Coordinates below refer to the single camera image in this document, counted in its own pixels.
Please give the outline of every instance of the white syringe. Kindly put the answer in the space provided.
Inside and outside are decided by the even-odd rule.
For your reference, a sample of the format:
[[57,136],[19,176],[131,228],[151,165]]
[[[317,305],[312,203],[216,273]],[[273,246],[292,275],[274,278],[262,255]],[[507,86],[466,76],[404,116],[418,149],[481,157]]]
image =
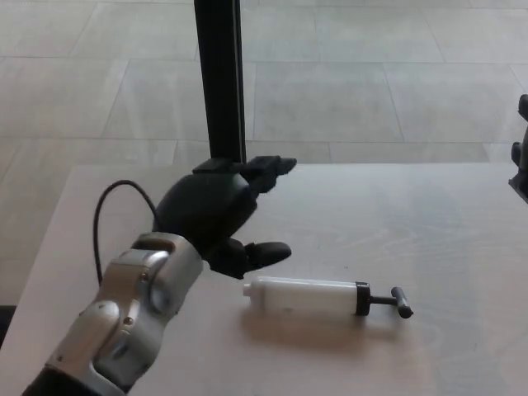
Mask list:
[[402,318],[413,315],[401,288],[391,290],[393,297],[377,297],[370,294],[365,282],[258,276],[244,285],[243,294],[251,299],[253,308],[267,314],[350,318],[368,315],[371,304],[385,304],[397,306]]

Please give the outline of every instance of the white table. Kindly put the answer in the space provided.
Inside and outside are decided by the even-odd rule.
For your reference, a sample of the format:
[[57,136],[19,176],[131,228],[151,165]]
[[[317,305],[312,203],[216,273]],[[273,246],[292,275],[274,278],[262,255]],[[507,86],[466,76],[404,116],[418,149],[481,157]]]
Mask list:
[[[90,232],[103,188],[132,178],[159,200],[184,173],[73,171],[0,352],[2,396],[22,392],[96,293]],[[380,295],[399,285],[415,315],[373,306],[363,323],[303,328],[254,318],[243,281],[207,270],[131,394],[526,395],[528,205],[507,185],[514,174],[491,164],[298,166],[236,235],[292,247],[259,273],[369,281]],[[102,216],[104,262],[151,223],[127,187]]]

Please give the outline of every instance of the black metal pole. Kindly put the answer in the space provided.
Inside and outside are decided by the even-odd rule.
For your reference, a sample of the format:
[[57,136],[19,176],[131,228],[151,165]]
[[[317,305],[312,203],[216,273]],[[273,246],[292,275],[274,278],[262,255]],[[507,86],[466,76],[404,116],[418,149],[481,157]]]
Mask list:
[[240,0],[195,0],[212,158],[246,162]]

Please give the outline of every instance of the black plunger handle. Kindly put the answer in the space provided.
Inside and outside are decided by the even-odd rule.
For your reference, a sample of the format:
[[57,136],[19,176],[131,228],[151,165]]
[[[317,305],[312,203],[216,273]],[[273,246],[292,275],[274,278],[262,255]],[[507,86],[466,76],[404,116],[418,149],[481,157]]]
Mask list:
[[407,297],[405,297],[402,288],[393,287],[393,289],[390,291],[390,294],[392,294],[396,299],[399,316],[404,319],[409,319],[414,314],[414,312],[411,307],[409,307],[409,302],[407,301]]

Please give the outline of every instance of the black object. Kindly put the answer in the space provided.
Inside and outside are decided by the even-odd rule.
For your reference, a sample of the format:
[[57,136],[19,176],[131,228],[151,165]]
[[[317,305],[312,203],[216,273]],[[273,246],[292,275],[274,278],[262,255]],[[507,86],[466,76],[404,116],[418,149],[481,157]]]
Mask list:
[[156,207],[154,206],[152,200],[150,199],[149,195],[145,192],[145,190],[141,188],[141,186],[135,181],[118,180],[110,184],[102,192],[101,196],[99,197],[99,201],[97,202],[96,211],[93,214],[93,226],[92,226],[93,259],[96,263],[97,282],[99,283],[99,286],[101,286],[101,282],[102,282],[101,258],[99,256],[99,217],[101,215],[102,204],[105,202],[106,197],[108,196],[108,194],[110,194],[113,190],[115,190],[119,186],[131,186],[139,194],[141,194],[145,202],[147,202],[147,205],[150,208],[150,211],[152,212],[152,215],[154,217],[154,222],[159,225],[159,217],[156,214]]
[[370,294],[370,285],[365,282],[356,282],[357,306],[356,315],[366,316],[370,312],[371,304],[394,305],[398,307],[398,314],[404,319],[409,319],[414,312],[411,310],[407,297],[401,287],[393,287],[390,291],[392,297],[380,297]]
[[45,367],[22,396],[100,396],[72,377]]
[[240,0],[195,0],[212,158],[246,162]]
[[243,246],[236,239],[220,244],[207,261],[212,271],[235,279],[244,278],[249,271],[281,262],[291,256],[291,249],[282,242],[249,243]]
[[211,158],[183,177],[163,197],[156,211],[163,225],[153,231],[187,239],[212,271],[242,279],[248,271],[291,255],[285,243],[242,243],[231,236],[257,208],[257,197],[271,190],[278,176],[296,164],[293,158],[256,157],[249,163]]
[[6,338],[7,330],[17,309],[14,305],[0,306],[0,347],[2,347],[3,340]]
[[[519,99],[519,114],[528,121],[528,95]],[[511,160],[518,166],[517,174],[510,179],[509,184],[516,193],[528,203],[528,129],[522,143],[515,142],[511,147]]]

